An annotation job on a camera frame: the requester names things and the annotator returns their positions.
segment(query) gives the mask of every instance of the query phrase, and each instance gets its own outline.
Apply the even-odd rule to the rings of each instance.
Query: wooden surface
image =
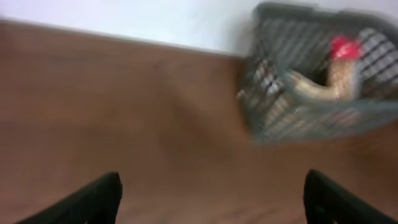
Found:
[[[0,56],[0,223],[111,170],[118,223],[305,223],[309,168],[398,218],[398,123],[255,146],[239,59],[8,22]]]

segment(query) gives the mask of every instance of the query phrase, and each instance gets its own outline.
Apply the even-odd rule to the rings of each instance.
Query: black object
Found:
[[[59,203],[19,224],[114,224],[122,185],[117,172],[108,173]]]
[[[304,205],[308,224],[397,223],[316,170],[305,179]]]
[[[370,14],[272,2],[260,4],[255,15],[255,38],[239,95],[257,142],[340,138],[398,117],[395,26]],[[325,102],[296,91],[292,70],[324,83],[330,42],[337,35],[361,43],[362,54],[356,63],[358,98]],[[266,73],[268,79],[259,78],[259,73]]]

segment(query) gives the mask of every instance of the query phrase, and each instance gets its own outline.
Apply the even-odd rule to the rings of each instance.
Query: basket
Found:
[[[363,133],[398,116],[398,32],[388,22],[350,12],[263,3],[239,98],[258,142],[330,139]],[[297,91],[292,74],[317,81],[330,66],[330,42],[358,40],[360,82],[353,101],[327,102]]]

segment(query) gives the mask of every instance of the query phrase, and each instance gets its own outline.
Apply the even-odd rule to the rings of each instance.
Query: red bottle cap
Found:
[[[344,35],[339,35],[331,41],[331,58],[333,60],[357,60],[360,57],[360,43],[350,40]]]

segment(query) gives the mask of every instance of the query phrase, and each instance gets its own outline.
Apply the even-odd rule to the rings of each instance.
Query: white wall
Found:
[[[251,11],[259,2],[261,0],[0,0],[0,13],[17,21],[244,55],[250,42],[247,34]],[[371,9],[398,21],[398,0],[306,2],[332,9]]]

